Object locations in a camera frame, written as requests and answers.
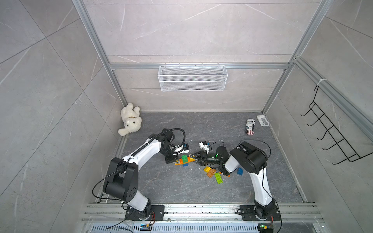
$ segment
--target red wire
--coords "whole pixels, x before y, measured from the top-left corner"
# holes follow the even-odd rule
[[[152,212],[153,212],[153,217],[154,217],[154,221],[153,221],[153,225],[154,225],[154,223],[156,223],[156,214],[154,213],[154,211]]]
[[[273,216],[272,215],[271,215],[271,218],[272,218],[272,222],[269,224],[269,226],[272,225],[272,223],[273,223]]]

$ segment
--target wire mesh basket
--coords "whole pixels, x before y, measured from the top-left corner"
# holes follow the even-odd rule
[[[162,91],[223,91],[227,77],[222,65],[162,65],[158,70]]]

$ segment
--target metal rail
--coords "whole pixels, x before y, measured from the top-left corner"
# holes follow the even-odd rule
[[[175,223],[220,223],[242,221],[237,214],[240,205],[250,204],[159,204],[165,205],[164,221]],[[313,203],[279,203],[282,221],[285,223],[324,223],[320,211]],[[120,222],[125,217],[125,210],[122,204],[87,204],[81,214],[81,223],[115,223]],[[266,223],[270,221],[244,221],[249,223]]]
[[[284,62],[252,62],[252,63],[111,63],[109,65],[112,70],[123,69],[159,69],[161,65],[181,66],[181,65],[224,65],[227,69],[287,69],[288,63]]]
[[[295,57],[294,62],[373,141],[372,121],[329,81],[320,82],[324,77],[301,57]]]
[[[304,49],[306,48],[307,44],[311,40],[313,34],[316,32],[316,29],[320,25],[321,21],[323,20],[326,12],[329,10],[330,6],[332,5],[334,0],[322,0],[317,8],[313,18],[311,19],[310,24],[308,25],[305,33],[303,34],[297,48],[295,49],[293,55],[290,58],[289,68],[281,75],[280,79],[278,80],[275,88],[273,89],[271,95],[269,96],[266,104],[263,107],[262,112],[266,114],[268,109],[271,107],[273,101],[275,100],[277,94],[279,93],[282,85],[285,83],[286,78],[291,73],[291,70],[294,67],[294,59],[296,56],[300,56]]]
[[[118,79],[116,78],[114,72],[110,69],[109,67],[109,60],[106,56],[106,53],[104,51],[104,48],[97,36],[97,33],[93,27],[93,24],[92,24],[92,21],[91,21],[91,18],[89,17],[88,15],[88,12],[87,12],[87,9],[85,8],[85,5],[84,3],[82,2],[82,0],[72,0],[72,2],[74,3],[74,6],[76,8],[76,10],[78,11],[78,14],[83,22],[83,25],[85,26],[87,32],[88,32],[88,35],[93,43],[93,46],[95,47],[96,51],[97,51],[97,54],[98,56],[100,57],[100,60],[107,72],[107,74],[109,75],[109,78],[114,86],[114,89],[115,91],[117,92],[118,96],[119,96],[119,99],[120,101],[122,102],[122,105],[123,106],[126,106],[127,105],[127,101],[126,101],[126,98],[124,97],[124,94],[123,94],[123,91],[122,89],[120,88],[120,84],[118,82]]]

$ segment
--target teddy bear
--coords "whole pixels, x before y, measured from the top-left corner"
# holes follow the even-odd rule
[[[133,104],[128,103],[127,106],[121,110],[120,116],[124,122],[124,129],[118,130],[120,136],[136,132],[141,128],[142,119],[140,117],[139,107],[134,108]]]

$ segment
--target gray marble floor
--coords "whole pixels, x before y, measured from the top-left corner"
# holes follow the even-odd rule
[[[269,127],[255,126],[255,134],[245,134],[248,118],[256,119],[259,113],[142,113],[142,127],[131,133],[124,148],[124,155],[138,148],[152,133],[160,133],[163,128],[179,127],[186,132],[186,142],[190,152],[200,150],[198,143],[206,141],[225,142],[230,151],[240,140],[259,139],[269,144],[272,150],[268,160],[267,176],[273,197],[282,203],[302,202],[295,182],[278,149]],[[182,134],[175,132],[174,142],[182,141]],[[261,142],[251,143],[269,154],[267,146]],[[213,145],[214,152],[219,144]],[[210,179],[197,163],[189,166],[166,164],[160,153],[154,155],[139,172],[139,190],[152,203],[214,203],[214,202],[253,202],[254,189],[249,173],[244,170],[243,176],[231,174],[222,177],[223,183],[217,184]]]

